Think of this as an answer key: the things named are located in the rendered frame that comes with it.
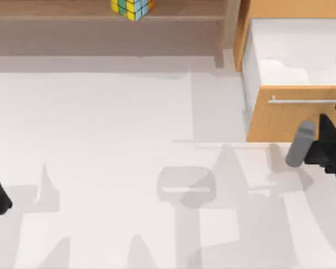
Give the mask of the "pale grey rounded box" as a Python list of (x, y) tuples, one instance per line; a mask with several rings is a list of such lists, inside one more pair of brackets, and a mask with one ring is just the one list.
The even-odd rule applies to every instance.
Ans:
[(314, 122), (305, 120), (300, 123), (285, 158), (289, 167), (297, 168), (304, 162), (315, 139), (315, 131)]

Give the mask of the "pale wooden drawer front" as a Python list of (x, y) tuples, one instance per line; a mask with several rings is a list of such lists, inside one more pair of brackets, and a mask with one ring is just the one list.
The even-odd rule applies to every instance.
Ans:
[(248, 142), (291, 142), (305, 120), (314, 122), (318, 134), (320, 114), (326, 114), (336, 127), (335, 104), (268, 104), (272, 95), (276, 99), (336, 99), (336, 86), (261, 86), (249, 124)]

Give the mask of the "white pulled-out drawer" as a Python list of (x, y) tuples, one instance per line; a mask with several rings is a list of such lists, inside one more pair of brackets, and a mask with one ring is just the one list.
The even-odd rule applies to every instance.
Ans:
[(256, 18), (242, 57), (246, 120), (261, 86), (336, 85), (336, 18)]

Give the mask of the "multicoloured puzzle cube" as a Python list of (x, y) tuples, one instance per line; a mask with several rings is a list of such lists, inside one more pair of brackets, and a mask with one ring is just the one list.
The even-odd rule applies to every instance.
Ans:
[(155, 0), (110, 0), (111, 9), (131, 21), (138, 21), (155, 7)]

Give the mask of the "wooden open shelf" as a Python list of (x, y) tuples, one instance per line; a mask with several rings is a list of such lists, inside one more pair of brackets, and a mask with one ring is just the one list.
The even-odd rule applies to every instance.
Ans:
[(155, 0), (138, 21), (110, 0), (0, 0), (0, 56), (211, 56), (223, 65), (231, 0)]

